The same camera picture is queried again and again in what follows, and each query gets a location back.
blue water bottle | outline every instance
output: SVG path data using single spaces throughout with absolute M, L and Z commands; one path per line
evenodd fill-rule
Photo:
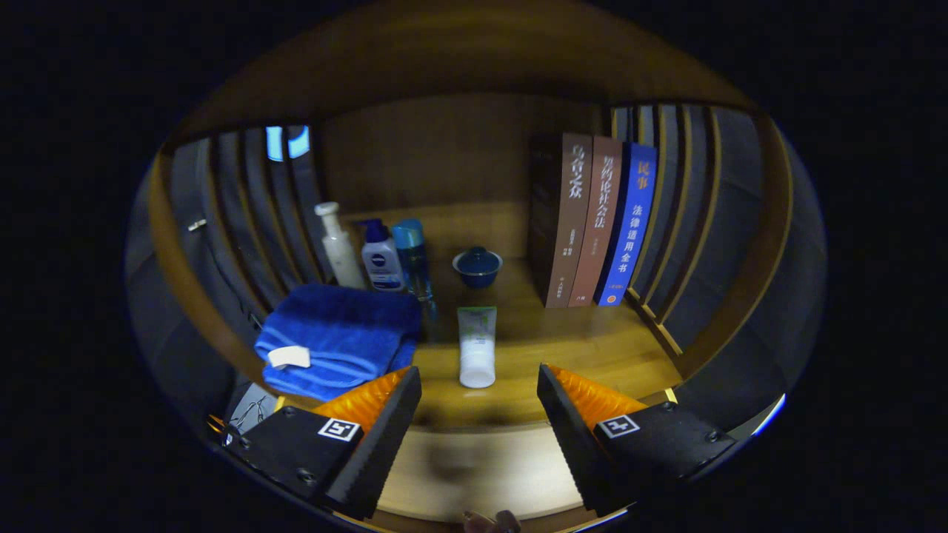
M 392 237 L 405 276 L 405 286 L 419 302 L 429 302 L 432 299 L 431 279 L 428 277 L 428 256 L 421 222 L 417 218 L 402 220 L 392 226 Z

blue towel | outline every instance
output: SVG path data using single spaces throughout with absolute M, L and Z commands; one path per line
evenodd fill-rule
M 421 305 L 409 294 L 303 285 L 266 318 L 254 349 L 266 383 L 329 401 L 411 365 L 420 334 Z M 309 348 L 309 368 L 269 364 L 271 350 L 294 345 Z

white tube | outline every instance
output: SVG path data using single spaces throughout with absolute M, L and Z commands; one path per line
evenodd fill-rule
M 458 307 L 461 384 L 482 389 L 494 384 L 494 335 L 497 307 Z

black background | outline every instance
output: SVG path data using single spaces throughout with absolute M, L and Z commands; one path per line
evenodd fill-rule
M 945 316 L 937 269 L 925 269 L 945 253 L 923 245 L 939 218 L 924 200 L 945 176 L 940 152 L 923 148 L 944 108 L 943 75 L 923 64 L 946 50 L 943 13 L 594 3 L 771 113 L 811 172 L 830 253 L 825 324 L 782 415 L 627 528 L 943 528 L 943 418 L 927 388 L 938 329 L 921 314 L 929 303 L 928 317 Z M 323 530 L 209 458 L 163 406 L 128 330 L 121 258 L 135 188 L 173 126 L 242 64 L 352 4 L 39 3 L 5 17 L 8 254 L 25 270 L 8 283 L 4 477 L 22 503 L 4 529 Z

white pump bottle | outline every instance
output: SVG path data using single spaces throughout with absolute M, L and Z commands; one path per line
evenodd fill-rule
M 343 231 L 339 225 L 336 213 L 339 204 L 324 202 L 314 208 L 316 214 L 322 218 L 322 225 L 326 228 L 326 236 L 322 238 L 322 245 L 326 248 L 329 263 L 333 266 L 333 273 L 339 286 L 367 289 L 362 277 L 362 268 L 356 259 L 356 251 L 349 240 L 349 233 Z

